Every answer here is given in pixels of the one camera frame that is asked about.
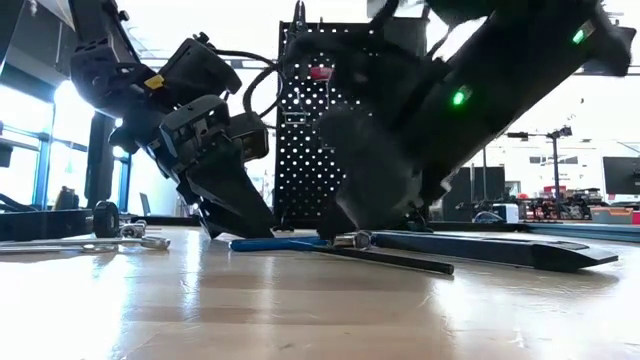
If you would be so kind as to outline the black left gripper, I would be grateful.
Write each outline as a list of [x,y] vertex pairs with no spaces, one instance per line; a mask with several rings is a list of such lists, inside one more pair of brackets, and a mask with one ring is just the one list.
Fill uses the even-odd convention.
[[[240,90],[242,82],[203,37],[185,40],[154,75],[143,79],[145,95],[125,112],[123,125],[110,143],[131,153],[143,150],[163,176],[175,181],[184,170],[171,144],[165,120],[185,120],[187,107],[203,96]],[[275,218],[246,174],[242,151],[234,142],[217,141],[186,172],[193,193],[236,215],[234,232],[241,238],[273,238]]]

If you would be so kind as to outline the blue T-handle hex key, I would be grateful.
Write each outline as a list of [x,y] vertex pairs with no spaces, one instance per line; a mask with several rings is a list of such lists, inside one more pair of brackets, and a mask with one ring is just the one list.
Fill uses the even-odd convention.
[[448,263],[397,256],[386,253],[378,253],[372,252],[370,250],[357,250],[353,248],[335,247],[332,246],[328,241],[322,240],[317,236],[232,240],[229,243],[229,248],[235,252],[280,250],[319,252],[386,265],[395,265],[411,269],[441,273],[445,275],[452,275],[454,273],[454,266]]

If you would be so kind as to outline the black C-clamp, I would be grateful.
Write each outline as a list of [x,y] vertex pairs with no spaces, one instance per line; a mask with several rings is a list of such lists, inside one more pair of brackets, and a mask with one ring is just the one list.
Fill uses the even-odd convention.
[[98,238],[113,238],[119,234],[119,209],[110,201],[100,201],[93,211],[92,227]]

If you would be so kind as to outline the red T-handle hex key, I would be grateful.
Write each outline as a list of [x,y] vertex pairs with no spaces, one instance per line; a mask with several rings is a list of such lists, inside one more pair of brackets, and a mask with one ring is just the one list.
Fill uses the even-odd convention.
[[333,67],[314,66],[310,68],[311,80],[318,87],[319,102],[326,109],[331,105],[331,95],[335,92],[332,83]]

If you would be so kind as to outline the black spirit level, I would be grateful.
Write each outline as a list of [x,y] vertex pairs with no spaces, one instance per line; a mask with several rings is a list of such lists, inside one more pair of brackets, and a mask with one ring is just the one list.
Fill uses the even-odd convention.
[[613,252],[566,241],[381,231],[373,233],[373,242],[384,248],[555,272],[575,272],[619,260]]

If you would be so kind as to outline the silver combination wrench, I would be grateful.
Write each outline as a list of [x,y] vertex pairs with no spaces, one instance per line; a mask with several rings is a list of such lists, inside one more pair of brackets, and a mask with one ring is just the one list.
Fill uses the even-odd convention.
[[171,241],[161,237],[142,238],[111,238],[111,239],[58,239],[58,240],[33,240],[27,242],[8,242],[0,244],[0,250],[37,247],[70,247],[70,246],[110,246],[110,245],[140,245],[154,250],[166,250]]
[[110,253],[116,252],[118,245],[40,245],[40,246],[2,246],[0,255],[42,254],[42,253]]

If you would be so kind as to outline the black perforated pegboard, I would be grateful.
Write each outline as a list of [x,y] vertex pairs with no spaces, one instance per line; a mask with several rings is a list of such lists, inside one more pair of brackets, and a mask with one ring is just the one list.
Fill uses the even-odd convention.
[[[279,49],[284,60],[286,34],[291,22],[280,25]],[[419,18],[393,18],[380,30],[365,23],[307,23],[304,55],[294,65],[285,65],[285,78],[279,89],[283,99],[299,92],[308,113],[303,125],[284,121],[277,116],[274,210],[277,218],[295,228],[318,227],[328,203],[345,179],[345,172],[335,161],[335,151],[319,136],[319,119],[333,105],[344,101],[335,89],[328,109],[319,102],[318,87],[311,80],[310,68],[335,68],[341,53],[365,52],[371,56],[394,53],[421,58],[426,52],[427,22]],[[416,209],[401,221],[385,229],[394,229],[410,221],[425,221],[428,209]]]

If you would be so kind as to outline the chrome socket adapter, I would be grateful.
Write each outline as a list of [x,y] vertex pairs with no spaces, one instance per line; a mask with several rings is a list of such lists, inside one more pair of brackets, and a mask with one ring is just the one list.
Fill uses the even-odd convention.
[[147,223],[137,220],[133,223],[125,223],[119,228],[119,236],[122,238],[143,238],[146,234]]

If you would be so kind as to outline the black pillar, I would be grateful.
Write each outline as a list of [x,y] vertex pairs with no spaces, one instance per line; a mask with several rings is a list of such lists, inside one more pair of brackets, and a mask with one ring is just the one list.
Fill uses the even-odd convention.
[[111,196],[114,155],[109,137],[115,128],[115,119],[96,111],[91,119],[87,152],[87,168],[84,195],[87,207]]

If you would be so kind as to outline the black cabinet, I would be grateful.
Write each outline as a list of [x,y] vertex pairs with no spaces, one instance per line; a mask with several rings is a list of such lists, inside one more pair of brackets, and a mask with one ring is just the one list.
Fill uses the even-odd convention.
[[470,210],[457,210],[460,203],[469,203],[487,198],[496,200],[505,192],[505,170],[503,167],[462,167],[450,181],[451,190],[442,199],[445,221],[469,222]]

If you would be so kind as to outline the dark bag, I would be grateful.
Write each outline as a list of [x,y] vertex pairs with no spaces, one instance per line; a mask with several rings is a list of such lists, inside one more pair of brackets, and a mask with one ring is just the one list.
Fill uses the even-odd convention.
[[79,196],[75,190],[62,186],[53,205],[55,211],[74,210],[79,208]]

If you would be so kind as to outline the white bucket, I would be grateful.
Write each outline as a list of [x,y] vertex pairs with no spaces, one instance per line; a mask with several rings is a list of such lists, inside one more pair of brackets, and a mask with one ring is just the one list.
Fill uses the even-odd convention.
[[494,203],[492,211],[506,223],[518,223],[520,220],[519,206],[515,203]]

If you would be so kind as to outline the tan storage box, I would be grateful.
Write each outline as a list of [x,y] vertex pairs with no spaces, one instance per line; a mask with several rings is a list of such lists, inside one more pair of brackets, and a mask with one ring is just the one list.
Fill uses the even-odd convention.
[[634,210],[624,207],[593,207],[591,217],[595,223],[600,224],[623,224],[633,223]]

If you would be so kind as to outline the black computer monitor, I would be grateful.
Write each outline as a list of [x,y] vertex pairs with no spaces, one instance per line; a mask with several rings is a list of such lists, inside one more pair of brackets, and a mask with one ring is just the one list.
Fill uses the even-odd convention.
[[640,157],[604,157],[603,170],[608,202],[640,202]]

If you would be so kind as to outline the black aluminium table frame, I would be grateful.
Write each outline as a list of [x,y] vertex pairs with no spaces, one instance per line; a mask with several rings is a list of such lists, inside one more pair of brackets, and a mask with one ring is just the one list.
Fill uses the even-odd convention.
[[[91,234],[93,211],[31,211],[0,213],[0,242],[60,239]],[[567,223],[403,223],[397,231],[419,232],[424,229],[442,232],[520,232],[548,236],[640,243],[640,225],[567,224]]]

